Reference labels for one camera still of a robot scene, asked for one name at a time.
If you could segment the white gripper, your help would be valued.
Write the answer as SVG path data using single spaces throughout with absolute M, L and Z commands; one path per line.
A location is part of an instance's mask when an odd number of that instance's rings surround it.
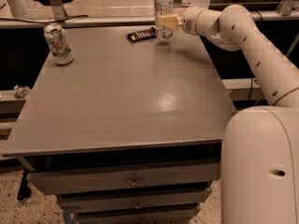
M 172 10 L 173 14 L 161 15 L 157 18 L 157 22 L 172 30 L 177 30 L 181 26 L 185 33 L 198 35 L 196 32 L 197 20 L 204 10 L 203 7 L 175 7 Z

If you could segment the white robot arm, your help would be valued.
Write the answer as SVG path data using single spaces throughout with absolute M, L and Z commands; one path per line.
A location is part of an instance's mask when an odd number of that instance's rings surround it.
M 221 146 L 222 224 L 299 224 L 299 69 L 240 5 L 160 15 L 167 28 L 241 50 L 266 105 L 236 113 Z

